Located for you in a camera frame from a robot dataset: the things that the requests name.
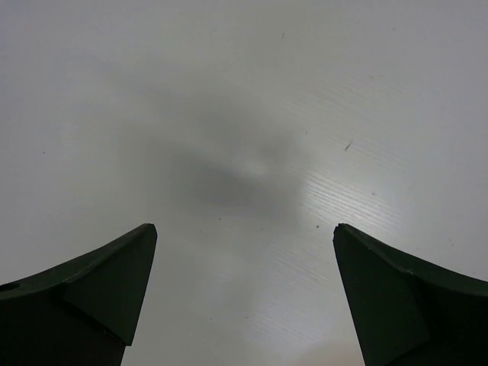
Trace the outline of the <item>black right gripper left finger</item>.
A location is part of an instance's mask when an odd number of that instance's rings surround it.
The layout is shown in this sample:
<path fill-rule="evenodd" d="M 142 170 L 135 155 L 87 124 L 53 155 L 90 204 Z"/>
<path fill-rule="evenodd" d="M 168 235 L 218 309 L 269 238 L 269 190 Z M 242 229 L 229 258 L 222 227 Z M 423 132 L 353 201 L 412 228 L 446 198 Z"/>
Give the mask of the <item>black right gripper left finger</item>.
<path fill-rule="evenodd" d="M 119 365 L 156 251 L 144 223 L 77 258 L 1 286 L 3 365 Z"/>

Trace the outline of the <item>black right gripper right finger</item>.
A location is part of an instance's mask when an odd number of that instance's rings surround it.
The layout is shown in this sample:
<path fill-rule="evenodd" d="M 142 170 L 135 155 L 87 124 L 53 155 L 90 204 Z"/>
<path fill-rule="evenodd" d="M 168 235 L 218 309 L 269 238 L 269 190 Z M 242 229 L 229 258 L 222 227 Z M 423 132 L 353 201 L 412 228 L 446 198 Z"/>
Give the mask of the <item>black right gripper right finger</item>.
<path fill-rule="evenodd" d="M 333 247 L 366 365 L 485 365 L 487 283 L 351 225 Z"/>

